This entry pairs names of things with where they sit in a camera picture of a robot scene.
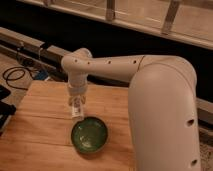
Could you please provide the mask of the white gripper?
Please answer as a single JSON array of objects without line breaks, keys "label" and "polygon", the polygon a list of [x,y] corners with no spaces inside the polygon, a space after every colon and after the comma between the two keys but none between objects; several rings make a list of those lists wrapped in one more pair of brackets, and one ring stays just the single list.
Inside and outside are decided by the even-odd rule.
[{"label": "white gripper", "polygon": [[87,84],[80,85],[80,86],[72,86],[70,83],[67,84],[69,99],[68,105],[72,110],[73,107],[73,99],[77,96],[81,98],[83,108],[86,104],[86,91],[87,91]]}]

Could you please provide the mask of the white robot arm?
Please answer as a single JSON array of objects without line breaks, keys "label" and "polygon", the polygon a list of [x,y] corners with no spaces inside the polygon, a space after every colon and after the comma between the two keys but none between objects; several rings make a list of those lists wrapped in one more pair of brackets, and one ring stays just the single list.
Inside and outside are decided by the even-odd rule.
[{"label": "white robot arm", "polygon": [[129,84],[128,114],[136,171],[201,171],[197,76],[179,56],[94,58],[86,48],[66,54],[61,66],[71,97],[94,75]]}]

